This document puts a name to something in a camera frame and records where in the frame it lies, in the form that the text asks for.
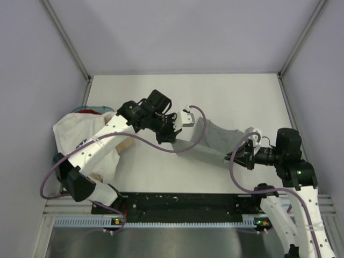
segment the metal frame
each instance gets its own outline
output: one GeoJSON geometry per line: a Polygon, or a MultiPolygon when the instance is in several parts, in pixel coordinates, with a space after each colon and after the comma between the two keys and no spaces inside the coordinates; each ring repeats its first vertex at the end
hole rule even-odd
{"type": "Polygon", "coordinates": [[[48,14],[50,20],[52,21],[54,27],[56,28],[66,50],[70,54],[75,65],[77,66],[77,68],[79,69],[79,71],[81,72],[81,74],[83,75],[85,80],[89,81],[91,76],[89,75],[84,64],[82,63],[77,51],[75,50],[75,47],[73,46],[73,44],[70,40],[70,37],[68,36],[65,29],[63,28],[63,26],[62,26],[58,16],[56,15],[56,12],[55,12],[54,8],[52,7],[50,1],[49,0],[39,0],[39,2],[41,3],[43,9],[48,14]]]}
{"type": "Polygon", "coordinates": [[[283,76],[286,73],[286,71],[288,70],[288,68],[292,64],[293,60],[295,59],[295,57],[299,53],[304,42],[306,41],[306,39],[310,35],[312,29],[314,28],[316,22],[319,20],[321,14],[324,12],[325,8],[327,7],[328,2],[329,2],[329,0],[320,0],[319,1],[319,3],[317,5],[316,9],[314,10],[310,20],[306,24],[306,27],[304,28],[304,30],[301,33],[298,40],[296,41],[296,44],[294,45],[292,51],[288,55],[288,58],[286,59],[286,62],[284,63],[284,65],[283,65],[283,67],[279,73],[281,76],[283,76]]]}
{"type": "MultiPolygon", "coordinates": [[[[85,87],[85,92],[83,95],[82,105],[87,104],[88,96],[90,94],[92,78],[87,72],[82,60],[80,59],[75,47],[73,46],[70,37],[65,32],[56,12],[54,11],[49,0],[39,0],[42,4],[42,7],[48,14],[50,20],[52,21],[54,27],[56,28],[66,50],[70,54],[71,58],[75,62],[76,66],[80,70],[81,74],[85,78],[87,84],[85,87]]],[[[295,110],[290,103],[290,97],[288,93],[288,88],[285,86],[283,75],[288,71],[293,60],[298,55],[300,49],[302,48],[304,42],[307,40],[307,37],[314,28],[319,17],[327,7],[329,0],[319,0],[316,9],[314,10],[310,20],[308,21],[306,27],[304,28],[302,34],[294,45],[293,50],[289,54],[285,64],[283,65],[281,71],[277,74],[278,81],[281,87],[283,98],[285,101],[285,106],[288,111],[289,119],[293,128],[298,129],[298,121],[295,115],[295,110]]],[[[307,160],[307,151],[304,145],[302,145],[302,151],[304,158],[307,160]]],[[[282,202],[285,207],[287,207],[290,202],[286,196],[282,196],[282,202]]],[[[329,237],[329,240],[332,244],[332,247],[337,255],[341,257],[341,254],[344,254],[344,236],[341,232],[340,222],[338,216],[336,215],[335,207],[332,203],[330,195],[319,195],[319,207],[321,214],[323,216],[324,224],[326,226],[326,231],[329,237]]],[[[105,217],[106,215],[91,215],[92,204],[88,201],[83,201],[76,203],[71,197],[48,200],[44,213],[42,215],[42,221],[39,228],[39,233],[37,240],[34,246],[34,252],[32,258],[45,258],[48,244],[51,238],[53,231],[53,226],[57,217],[105,217]]]]}

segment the white cloth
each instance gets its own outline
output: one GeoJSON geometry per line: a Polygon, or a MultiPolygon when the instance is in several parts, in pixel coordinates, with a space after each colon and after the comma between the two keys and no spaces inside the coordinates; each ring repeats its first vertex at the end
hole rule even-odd
{"type": "MultiPolygon", "coordinates": [[[[70,113],[64,116],[53,126],[58,151],[66,155],[77,147],[82,146],[88,139],[99,132],[105,121],[110,120],[115,112],[107,112],[102,115],[87,113],[70,113]]],[[[93,169],[93,174],[100,175],[103,183],[112,184],[119,155],[114,148],[93,169]]]]}

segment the cable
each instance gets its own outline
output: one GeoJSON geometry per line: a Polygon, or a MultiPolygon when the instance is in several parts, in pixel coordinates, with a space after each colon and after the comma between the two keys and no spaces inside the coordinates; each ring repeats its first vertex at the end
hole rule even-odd
{"type": "Polygon", "coordinates": [[[275,146],[273,146],[273,145],[271,145],[271,144],[270,144],[270,138],[269,138],[269,137],[267,137],[267,136],[263,136],[263,137],[262,137],[262,139],[263,139],[263,138],[265,138],[265,139],[268,139],[268,140],[269,140],[269,146],[270,146],[271,148],[275,148],[275,146]]]}
{"type": "MultiPolygon", "coordinates": [[[[157,145],[155,145],[155,144],[153,144],[153,143],[151,143],[151,142],[145,140],[144,138],[141,138],[141,137],[139,137],[139,136],[137,136],[137,135],[135,135],[135,134],[130,134],[130,133],[109,133],[109,134],[106,134],[106,135],[102,135],[102,136],[99,137],[98,139],[101,140],[101,139],[104,139],[104,138],[106,138],[106,137],[112,137],[112,136],[116,136],[116,135],[124,135],[124,136],[133,137],[133,138],[136,138],[136,139],[138,139],[138,140],[140,140],[140,141],[143,141],[144,143],[146,143],[146,144],[148,144],[148,145],[150,145],[150,146],[152,146],[152,147],[154,147],[154,148],[156,148],[156,149],[158,149],[158,150],[160,150],[160,151],[163,151],[163,152],[168,152],[168,153],[182,153],[182,152],[186,152],[186,151],[188,151],[188,150],[194,148],[197,144],[200,143],[200,141],[202,140],[202,138],[203,138],[203,136],[204,136],[204,134],[205,134],[205,130],[206,130],[206,117],[205,117],[205,114],[204,114],[203,110],[200,109],[200,108],[197,107],[197,106],[194,106],[194,105],[190,105],[190,108],[192,108],[192,109],[197,109],[197,110],[201,113],[201,115],[202,115],[202,117],[203,117],[203,129],[202,129],[202,133],[200,134],[200,137],[198,138],[198,140],[197,140],[194,144],[192,144],[191,146],[189,146],[189,147],[187,147],[187,148],[180,149],[180,150],[164,149],[164,148],[161,148],[161,147],[159,147],[159,146],[157,146],[157,145]]],[[[43,198],[43,199],[56,199],[56,198],[60,198],[60,197],[64,197],[64,196],[69,196],[69,194],[56,195],[56,196],[45,196],[44,193],[43,193],[43,191],[44,191],[44,186],[45,186],[46,182],[48,181],[49,177],[52,175],[52,173],[54,173],[55,169],[56,169],[63,161],[67,160],[67,159],[70,158],[72,155],[74,155],[74,154],[76,154],[77,152],[81,151],[83,148],[86,148],[87,146],[89,146],[89,145],[91,145],[91,144],[94,144],[94,143],[95,143],[95,142],[94,142],[93,140],[92,140],[92,141],[89,141],[89,142],[87,142],[87,143],[85,143],[84,145],[80,146],[78,149],[75,149],[75,150],[72,151],[71,153],[69,153],[69,154],[67,154],[66,156],[64,156],[61,160],[59,160],[59,161],[51,168],[50,172],[44,177],[44,179],[43,179],[43,181],[42,181],[42,183],[41,183],[41,186],[40,186],[40,189],[39,189],[39,195],[40,195],[41,198],[43,198]]],[[[101,206],[101,207],[103,207],[103,208],[105,208],[105,209],[108,209],[108,210],[110,210],[110,211],[113,211],[113,212],[115,212],[115,213],[117,213],[117,214],[123,216],[123,218],[124,218],[124,223],[122,224],[122,226],[121,226],[119,229],[117,229],[117,230],[115,231],[115,233],[117,234],[118,232],[120,232],[120,231],[123,230],[123,228],[124,228],[124,226],[125,226],[125,224],[126,224],[126,222],[127,222],[126,217],[125,217],[125,215],[124,215],[123,213],[121,213],[120,211],[118,211],[118,210],[116,210],[116,209],[114,209],[114,208],[112,208],[112,207],[108,207],[108,206],[106,206],[106,205],[104,205],[104,204],[102,204],[102,203],[99,203],[99,202],[92,202],[92,203],[94,203],[94,204],[96,204],[96,205],[98,205],[98,206],[101,206]]],[[[87,234],[89,234],[89,233],[96,232],[96,231],[103,231],[103,229],[97,228],[97,229],[89,230],[89,231],[85,232],[84,234],[81,234],[80,236],[78,236],[76,239],[72,240],[71,243],[69,243],[68,245],[66,245],[66,246],[63,247],[63,248],[59,248],[59,247],[56,245],[56,243],[55,243],[54,247],[55,247],[55,249],[56,249],[58,252],[62,252],[62,251],[64,251],[64,250],[68,249],[74,242],[78,241],[80,238],[84,237],[85,235],[87,235],[87,234]]]]}
{"type": "MultiPolygon", "coordinates": [[[[311,228],[313,226],[312,225],[312,219],[311,219],[310,212],[309,212],[309,210],[307,208],[307,205],[306,205],[305,201],[301,198],[301,196],[298,195],[297,193],[295,193],[294,191],[292,191],[290,189],[287,189],[287,188],[274,188],[274,189],[268,189],[268,190],[252,191],[252,190],[245,189],[244,187],[242,187],[236,181],[236,179],[234,177],[234,172],[233,172],[235,155],[236,155],[238,149],[240,148],[240,146],[242,145],[242,143],[245,142],[249,137],[251,137],[253,135],[257,135],[258,136],[258,142],[261,140],[261,135],[259,133],[256,133],[256,132],[248,133],[243,138],[241,138],[241,140],[234,147],[234,150],[233,150],[233,153],[232,153],[231,159],[230,159],[230,176],[231,176],[231,179],[232,179],[233,183],[241,191],[246,192],[248,194],[267,194],[267,193],[275,192],[275,191],[283,191],[283,192],[287,192],[289,194],[294,195],[301,202],[302,207],[303,207],[303,209],[305,211],[305,215],[306,215],[306,218],[307,218],[307,223],[308,223],[309,227],[311,228]]],[[[315,234],[314,231],[311,231],[310,233],[312,235],[312,239],[313,239],[313,242],[314,242],[314,247],[316,249],[317,256],[318,256],[318,258],[321,258],[322,256],[321,256],[321,252],[320,252],[320,249],[319,249],[319,244],[318,244],[318,240],[317,240],[316,234],[315,234]]]]}
{"type": "MultiPolygon", "coordinates": [[[[184,149],[178,149],[178,150],[172,150],[172,149],[165,149],[165,148],[161,148],[149,141],[147,141],[146,139],[142,138],[142,137],[139,137],[135,134],[131,134],[131,133],[109,133],[109,134],[105,134],[105,135],[102,135],[100,137],[98,137],[99,140],[102,140],[104,138],[107,138],[107,137],[111,137],[111,136],[117,136],[117,135],[123,135],[123,136],[128,136],[128,137],[133,137],[133,138],[136,138],[140,141],[143,141],[144,143],[152,146],[153,148],[156,148],[160,151],[163,151],[163,152],[167,152],[167,153],[182,153],[182,152],[186,152],[192,148],[194,148],[197,144],[200,143],[200,141],[202,140],[204,134],[205,134],[205,129],[206,129],[206,117],[205,117],[205,114],[203,112],[202,109],[200,109],[199,107],[197,106],[194,106],[194,105],[190,105],[190,108],[192,109],[197,109],[202,117],[203,117],[203,130],[202,130],[202,133],[200,134],[200,137],[198,138],[198,140],[192,144],[191,146],[187,147],[187,148],[184,148],[184,149]]],[[[76,154],[77,152],[81,151],[83,148],[86,148],[87,146],[91,145],[91,144],[94,144],[95,142],[94,141],[89,141],[89,142],[86,142],[84,145],[80,146],[78,149],[75,149],[74,151],[72,151],[71,153],[67,154],[66,156],[64,156],[61,160],[59,160],[50,170],[50,172],[44,177],[42,183],[41,183],[41,186],[40,186],[40,189],[39,189],[39,195],[41,198],[43,199],[46,199],[46,200],[49,200],[49,199],[56,199],[56,198],[60,198],[60,197],[63,197],[63,196],[69,196],[69,194],[63,194],[63,195],[56,195],[56,196],[45,196],[44,193],[43,193],[43,190],[44,190],[44,186],[46,184],[46,182],[48,181],[49,177],[52,175],[52,173],[54,173],[55,169],[58,168],[58,166],[65,160],[69,159],[71,156],[73,156],[74,154],[76,154]]]]}

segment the enclosure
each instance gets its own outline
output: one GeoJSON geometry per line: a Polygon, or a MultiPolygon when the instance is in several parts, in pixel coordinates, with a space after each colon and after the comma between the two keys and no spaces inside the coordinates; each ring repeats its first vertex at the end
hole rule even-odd
{"type": "MultiPolygon", "coordinates": [[[[343,12],[340,0],[4,3],[1,256],[283,257],[274,232],[128,228],[73,241],[88,229],[54,226],[59,216],[92,217],[92,204],[39,197],[56,148],[52,126],[78,106],[117,110],[157,89],[172,99],[173,112],[194,104],[216,125],[257,127],[272,143],[279,128],[297,129],[303,158],[318,178],[328,238],[342,257],[343,12]],[[57,252],[53,239],[70,246],[57,252]]],[[[190,140],[192,133],[185,128],[178,138],[190,140]]],[[[156,142],[149,130],[138,135],[156,142]]],[[[273,167],[236,166],[234,172],[247,189],[262,182],[282,186],[273,167]]],[[[140,141],[121,155],[115,182],[123,192],[243,193],[228,169],[140,141]]],[[[59,190],[51,178],[45,192],[59,190]]]]}

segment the metal corner post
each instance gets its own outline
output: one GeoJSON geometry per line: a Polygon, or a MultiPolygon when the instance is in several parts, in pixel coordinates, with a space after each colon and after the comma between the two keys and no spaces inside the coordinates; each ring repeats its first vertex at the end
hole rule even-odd
{"type": "Polygon", "coordinates": [[[308,38],[310,32],[314,28],[314,25],[319,20],[321,14],[324,12],[325,8],[327,7],[329,0],[320,0],[316,9],[314,10],[310,20],[306,24],[306,27],[304,28],[303,32],[301,33],[300,37],[298,38],[296,44],[294,45],[292,51],[288,55],[288,58],[286,59],[286,62],[284,63],[281,71],[280,76],[283,77],[283,75],[286,73],[290,65],[292,64],[293,60],[299,53],[300,49],[302,48],[304,42],[308,38]]]}
{"type": "Polygon", "coordinates": [[[50,20],[52,21],[54,27],[56,28],[65,48],[67,49],[68,53],[70,54],[71,58],[75,62],[77,68],[80,70],[81,74],[85,78],[86,81],[90,81],[90,75],[87,72],[84,64],[82,63],[77,51],[75,50],[75,47],[71,43],[70,37],[64,30],[55,10],[53,9],[51,3],[49,0],[39,0],[41,3],[42,7],[48,14],[50,20]]]}

